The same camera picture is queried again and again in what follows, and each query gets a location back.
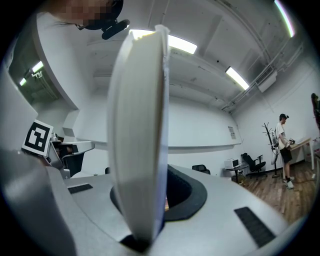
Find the office chair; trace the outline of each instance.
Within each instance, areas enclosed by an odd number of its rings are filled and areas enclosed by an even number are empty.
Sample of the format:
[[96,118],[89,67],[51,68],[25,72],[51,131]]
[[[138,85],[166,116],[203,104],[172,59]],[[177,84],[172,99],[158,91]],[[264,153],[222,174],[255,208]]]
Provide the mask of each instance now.
[[199,164],[199,165],[193,165],[192,166],[192,170],[201,172],[201,173],[205,173],[205,174],[211,174],[210,171],[206,168],[206,166],[204,164]]
[[247,153],[244,153],[241,156],[242,156],[243,160],[249,165],[250,171],[253,173],[258,172],[258,175],[260,175],[261,168],[266,165],[266,162],[261,162],[261,157],[263,155],[258,156],[258,158],[255,159],[254,161],[252,160],[250,155],[248,155]]

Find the wooden floor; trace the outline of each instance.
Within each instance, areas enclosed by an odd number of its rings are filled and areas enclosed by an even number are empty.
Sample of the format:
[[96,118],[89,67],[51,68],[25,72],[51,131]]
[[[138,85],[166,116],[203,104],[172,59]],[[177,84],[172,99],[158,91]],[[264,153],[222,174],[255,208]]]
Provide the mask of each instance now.
[[250,192],[264,200],[279,211],[289,224],[309,213],[315,197],[316,182],[312,180],[313,172],[311,163],[302,162],[291,166],[290,175],[295,179],[293,189],[287,189],[282,178],[272,178],[273,172],[268,177],[246,177],[246,187]]

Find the person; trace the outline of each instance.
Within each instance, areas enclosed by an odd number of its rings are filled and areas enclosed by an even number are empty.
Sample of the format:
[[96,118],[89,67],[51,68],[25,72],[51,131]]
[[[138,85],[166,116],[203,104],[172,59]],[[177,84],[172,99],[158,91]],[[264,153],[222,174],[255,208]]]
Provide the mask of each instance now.
[[286,184],[288,189],[293,189],[294,185],[292,181],[295,179],[294,177],[290,177],[290,161],[292,160],[292,155],[290,151],[290,141],[286,138],[286,133],[283,125],[286,123],[289,116],[285,114],[281,114],[279,117],[279,122],[276,124],[275,127],[275,134],[278,138],[279,142],[279,150],[284,162],[284,173],[285,177],[283,182]]

